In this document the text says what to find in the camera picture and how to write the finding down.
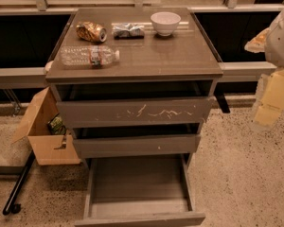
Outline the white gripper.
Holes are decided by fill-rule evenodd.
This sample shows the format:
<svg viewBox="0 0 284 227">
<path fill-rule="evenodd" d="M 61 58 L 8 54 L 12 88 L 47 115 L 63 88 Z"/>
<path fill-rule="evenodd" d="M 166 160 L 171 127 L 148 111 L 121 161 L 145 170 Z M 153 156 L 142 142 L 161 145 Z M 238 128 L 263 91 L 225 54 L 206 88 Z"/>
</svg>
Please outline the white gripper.
<svg viewBox="0 0 284 227">
<path fill-rule="evenodd" d="M 251 53 L 265 52 L 266 61 L 284 67 L 284 9 L 270 26 L 263 29 L 244 49 Z M 253 122 L 260 127 L 272 127 L 284 111 L 284 69 L 270 76 L 262 74 L 256 90 L 253 106 Z"/>
</svg>

